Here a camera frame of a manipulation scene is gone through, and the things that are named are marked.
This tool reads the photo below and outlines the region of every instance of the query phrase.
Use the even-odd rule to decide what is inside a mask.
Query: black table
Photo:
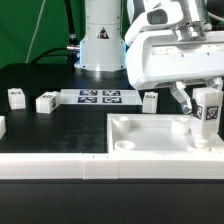
[[[0,142],[0,152],[38,152],[38,148],[41,153],[88,152],[86,151],[88,146],[85,148],[81,143],[79,146],[70,147],[69,144],[60,145],[60,142],[58,144],[54,142],[55,136],[49,133],[51,130],[61,128],[61,120],[65,121],[64,129],[62,128],[64,131],[74,130],[76,125],[80,126],[79,122],[83,128],[88,124],[88,128],[93,128],[95,137],[100,136],[92,144],[92,152],[106,152],[104,134],[106,114],[108,112],[139,113],[139,108],[64,106],[59,107],[51,115],[37,115],[34,104],[34,99],[46,91],[62,88],[102,89],[102,86],[103,89],[131,89],[127,77],[93,80],[73,74],[72,69],[66,65],[12,64],[4,67],[0,70],[0,115],[7,117],[8,131]],[[23,88],[28,96],[26,99],[28,107],[25,111],[10,110],[6,93],[8,88]],[[168,91],[161,90],[160,93],[163,94],[164,99],[160,98],[159,112],[179,113],[179,105],[169,98]],[[91,124],[90,120],[84,120],[90,115],[94,117],[94,122],[100,123],[97,129],[94,129],[94,122]],[[43,132],[45,135],[40,137],[40,147],[36,147],[32,144],[35,140],[33,135],[43,134]],[[86,137],[92,141],[91,136],[94,136],[94,133],[89,133]],[[24,134],[29,143],[28,147],[24,147]],[[74,132],[72,137],[77,138],[79,135],[83,135],[80,129]],[[60,139],[63,136],[58,133],[56,138]],[[223,211],[224,181],[222,180],[0,181],[0,220],[4,224],[223,224]]]

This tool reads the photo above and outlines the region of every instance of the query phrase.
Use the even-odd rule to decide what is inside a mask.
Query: green backdrop
[[[25,63],[43,0],[0,1],[0,68]],[[84,0],[71,0],[76,34],[85,34]],[[129,27],[124,2],[123,33]],[[44,51],[68,44],[68,26],[64,0],[47,0],[30,59]],[[41,63],[66,63],[65,58],[42,59]]]

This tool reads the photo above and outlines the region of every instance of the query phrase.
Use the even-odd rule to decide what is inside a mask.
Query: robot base
[[[120,78],[120,77],[125,77],[127,76],[127,69],[121,69],[117,71],[91,71],[91,70],[86,70],[83,68],[74,68],[74,71],[78,75],[84,75],[92,78]]]

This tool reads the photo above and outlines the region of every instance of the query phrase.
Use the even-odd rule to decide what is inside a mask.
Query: white robot
[[[126,73],[126,44],[121,38],[123,0],[85,0],[86,34],[80,42],[76,73],[117,77]]]
[[[130,84],[138,90],[170,87],[191,114],[195,146],[207,148],[217,133],[223,100],[224,32],[211,32],[204,0],[128,0],[125,41]],[[193,91],[186,85],[206,83]]]

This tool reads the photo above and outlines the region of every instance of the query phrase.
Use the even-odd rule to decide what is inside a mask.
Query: white cube
[[[196,110],[192,115],[190,129],[200,135],[210,135],[219,130],[223,92],[210,87],[193,90]]]
[[[143,99],[142,113],[156,113],[158,93],[145,92]]]
[[[0,139],[5,134],[6,128],[5,128],[5,117],[0,116]]]
[[[8,89],[8,98],[12,110],[26,108],[25,95],[22,89]]]
[[[59,106],[59,102],[59,92],[46,92],[36,99],[36,111],[37,113],[50,114],[55,108]]]

